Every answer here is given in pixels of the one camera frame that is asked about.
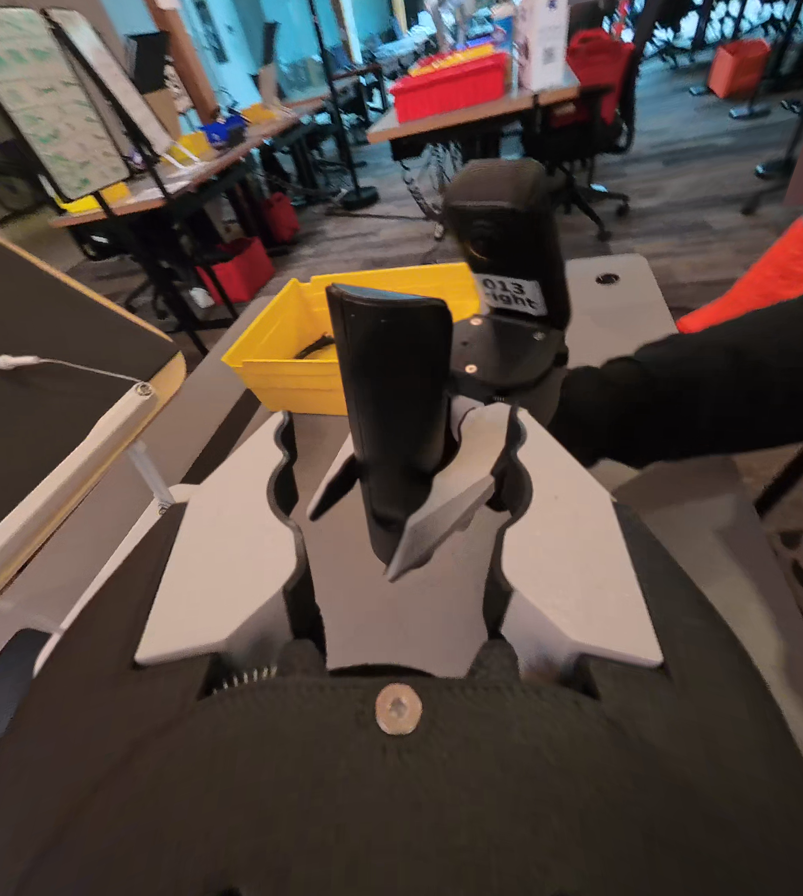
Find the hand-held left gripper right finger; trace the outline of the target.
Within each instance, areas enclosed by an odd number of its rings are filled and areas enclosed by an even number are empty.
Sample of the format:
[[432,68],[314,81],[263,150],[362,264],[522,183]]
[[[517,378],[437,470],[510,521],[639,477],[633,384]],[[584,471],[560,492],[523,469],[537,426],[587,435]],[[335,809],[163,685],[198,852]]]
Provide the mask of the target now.
[[512,415],[522,504],[500,540],[500,634],[528,677],[586,657],[655,669],[663,652],[606,487],[525,409]]

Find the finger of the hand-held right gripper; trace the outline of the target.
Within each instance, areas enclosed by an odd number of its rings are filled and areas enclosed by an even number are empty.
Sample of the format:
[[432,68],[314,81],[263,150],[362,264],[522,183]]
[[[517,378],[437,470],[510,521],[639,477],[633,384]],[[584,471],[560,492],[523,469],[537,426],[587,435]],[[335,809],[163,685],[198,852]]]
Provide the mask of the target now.
[[452,458],[433,476],[425,502],[404,525],[386,576],[398,581],[425,566],[441,544],[463,531],[496,491],[507,451],[512,407],[504,402],[452,402]]
[[333,463],[328,468],[320,485],[308,504],[306,515],[309,521],[318,521],[341,501],[355,486],[360,477],[353,437],[347,436]]

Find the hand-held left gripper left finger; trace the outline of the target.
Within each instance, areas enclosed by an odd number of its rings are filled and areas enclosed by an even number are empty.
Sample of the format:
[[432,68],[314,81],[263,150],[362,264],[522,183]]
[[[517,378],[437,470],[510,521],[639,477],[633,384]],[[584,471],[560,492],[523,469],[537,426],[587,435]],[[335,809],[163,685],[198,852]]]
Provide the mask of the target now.
[[325,627],[303,534],[291,515],[291,415],[267,418],[185,503],[134,661],[156,666],[211,656],[275,666],[307,641],[325,657]]

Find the black remote control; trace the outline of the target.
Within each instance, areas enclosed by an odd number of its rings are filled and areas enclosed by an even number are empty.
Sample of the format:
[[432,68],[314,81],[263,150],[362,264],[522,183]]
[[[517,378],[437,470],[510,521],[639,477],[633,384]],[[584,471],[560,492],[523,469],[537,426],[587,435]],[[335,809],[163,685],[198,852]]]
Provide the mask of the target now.
[[445,455],[453,319],[438,297],[326,288],[373,553],[389,565]]

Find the yellow plastic bin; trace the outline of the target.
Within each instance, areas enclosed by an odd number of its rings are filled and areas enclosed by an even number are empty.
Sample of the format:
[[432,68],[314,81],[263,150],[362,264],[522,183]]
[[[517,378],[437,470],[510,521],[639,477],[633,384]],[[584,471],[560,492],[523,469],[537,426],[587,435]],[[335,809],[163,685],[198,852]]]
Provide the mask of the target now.
[[481,297],[466,263],[441,263],[319,275],[290,280],[271,298],[222,360],[271,412],[345,416],[336,350],[297,354],[332,335],[326,288],[334,283],[435,297],[458,322],[480,311]]

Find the person's right forearm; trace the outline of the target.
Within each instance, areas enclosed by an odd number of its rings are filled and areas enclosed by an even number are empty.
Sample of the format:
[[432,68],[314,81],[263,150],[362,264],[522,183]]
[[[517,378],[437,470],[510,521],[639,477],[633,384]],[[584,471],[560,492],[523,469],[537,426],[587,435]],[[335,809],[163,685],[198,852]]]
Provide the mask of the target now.
[[803,296],[636,350],[629,463],[803,442]]

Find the person's right hand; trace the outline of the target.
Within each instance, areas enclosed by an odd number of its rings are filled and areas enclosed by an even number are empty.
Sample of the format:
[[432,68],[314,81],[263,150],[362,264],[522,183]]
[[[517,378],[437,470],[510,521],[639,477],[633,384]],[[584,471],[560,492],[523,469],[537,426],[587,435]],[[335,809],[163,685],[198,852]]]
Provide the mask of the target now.
[[576,367],[546,430],[586,469],[603,461],[642,469],[659,460],[645,414],[652,397],[649,373],[632,357]]

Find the red plastic bin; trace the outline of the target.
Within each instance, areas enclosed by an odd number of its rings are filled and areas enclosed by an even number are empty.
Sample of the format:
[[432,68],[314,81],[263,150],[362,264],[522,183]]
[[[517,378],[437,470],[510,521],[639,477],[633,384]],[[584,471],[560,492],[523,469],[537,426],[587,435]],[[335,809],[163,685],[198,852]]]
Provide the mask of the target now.
[[275,275],[272,259],[258,237],[237,238],[218,250],[221,260],[208,264],[235,305],[252,301]]
[[432,56],[390,87],[400,124],[502,98],[509,88],[510,53],[485,44]]

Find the black round-base floor stand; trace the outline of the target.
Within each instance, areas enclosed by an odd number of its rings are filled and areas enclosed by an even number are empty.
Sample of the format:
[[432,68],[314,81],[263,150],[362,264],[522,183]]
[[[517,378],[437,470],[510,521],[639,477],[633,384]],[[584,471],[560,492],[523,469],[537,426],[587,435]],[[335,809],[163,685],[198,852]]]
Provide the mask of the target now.
[[348,188],[342,196],[339,203],[342,210],[345,211],[362,211],[373,207],[380,201],[380,195],[376,187],[372,185],[361,185],[357,176],[356,163],[349,146],[347,129],[342,120],[340,107],[340,96],[338,94],[337,84],[333,77],[333,71],[330,67],[330,58],[321,29],[320,17],[318,15],[317,5],[315,1],[306,2],[309,15],[314,27],[314,33],[318,44],[321,66],[325,76],[325,82],[328,86],[328,95],[330,103],[330,115],[332,123],[335,127],[335,138],[337,140],[340,152],[340,160],[343,167],[349,175],[350,188]]

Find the red office chair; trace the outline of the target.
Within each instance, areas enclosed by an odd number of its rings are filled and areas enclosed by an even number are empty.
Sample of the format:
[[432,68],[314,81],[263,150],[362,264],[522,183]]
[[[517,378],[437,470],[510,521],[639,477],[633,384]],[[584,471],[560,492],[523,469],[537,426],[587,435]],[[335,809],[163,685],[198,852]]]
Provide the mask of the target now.
[[595,226],[597,240],[607,242],[611,234],[594,202],[613,200],[616,215],[625,217],[631,199],[597,184],[595,168],[601,157],[631,151],[639,55],[633,43],[590,28],[571,39],[567,64],[579,81],[579,95],[570,106],[538,109],[536,123],[524,127],[523,153],[551,177],[552,203],[565,213],[580,211]]

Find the white cardboard box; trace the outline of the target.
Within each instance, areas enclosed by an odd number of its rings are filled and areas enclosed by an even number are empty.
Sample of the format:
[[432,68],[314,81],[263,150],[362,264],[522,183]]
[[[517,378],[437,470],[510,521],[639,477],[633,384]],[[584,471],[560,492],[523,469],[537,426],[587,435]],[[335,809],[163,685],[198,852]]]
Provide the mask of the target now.
[[569,7],[568,1],[516,3],[513,42],[520,87],[540,92],[563,84]]

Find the orange cloth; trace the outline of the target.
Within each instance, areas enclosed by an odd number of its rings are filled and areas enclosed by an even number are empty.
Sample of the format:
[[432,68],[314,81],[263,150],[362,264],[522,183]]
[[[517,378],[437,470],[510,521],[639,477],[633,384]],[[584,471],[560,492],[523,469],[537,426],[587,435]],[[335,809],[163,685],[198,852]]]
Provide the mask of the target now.
[[696,333],[749,313],[803,296],[803,216],[721,297],[676,323],[680,333]]

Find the orange plastic bin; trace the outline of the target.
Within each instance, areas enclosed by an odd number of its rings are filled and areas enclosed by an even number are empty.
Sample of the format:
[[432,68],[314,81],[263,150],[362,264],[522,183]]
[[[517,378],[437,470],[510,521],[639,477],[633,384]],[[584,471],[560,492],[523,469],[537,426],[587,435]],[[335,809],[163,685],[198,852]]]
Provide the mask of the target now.
[[771,46],[766,39],[737,39],[717,47],[706,87],[718,98],[749,98],[765,72]]

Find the blank whiteboard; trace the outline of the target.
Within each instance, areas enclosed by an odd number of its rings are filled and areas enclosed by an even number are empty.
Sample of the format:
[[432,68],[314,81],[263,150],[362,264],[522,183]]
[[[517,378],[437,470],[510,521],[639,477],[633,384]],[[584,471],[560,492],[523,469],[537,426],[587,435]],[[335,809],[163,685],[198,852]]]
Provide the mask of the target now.
[[48,7],[42,13],[112,107],[134,147],[152,158],[168,157],[175,140],[95,27],[75,10]]

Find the whiteboard with green writing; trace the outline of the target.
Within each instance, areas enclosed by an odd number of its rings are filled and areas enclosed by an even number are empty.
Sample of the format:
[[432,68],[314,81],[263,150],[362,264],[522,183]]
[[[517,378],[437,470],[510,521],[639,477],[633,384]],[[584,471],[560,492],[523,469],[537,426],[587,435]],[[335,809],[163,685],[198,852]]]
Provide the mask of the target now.
[[44,16],[0,6],[0,109],[66,202],[124,182],[129,169]]

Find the white panel bracket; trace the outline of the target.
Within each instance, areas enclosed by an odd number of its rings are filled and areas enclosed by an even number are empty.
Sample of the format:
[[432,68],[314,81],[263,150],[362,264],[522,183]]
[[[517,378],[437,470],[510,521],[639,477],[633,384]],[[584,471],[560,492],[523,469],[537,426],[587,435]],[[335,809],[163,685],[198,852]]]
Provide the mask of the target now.
[[4,516],[0,521],[0,591],[167,402],[165,393],[152,384],[129,389]]

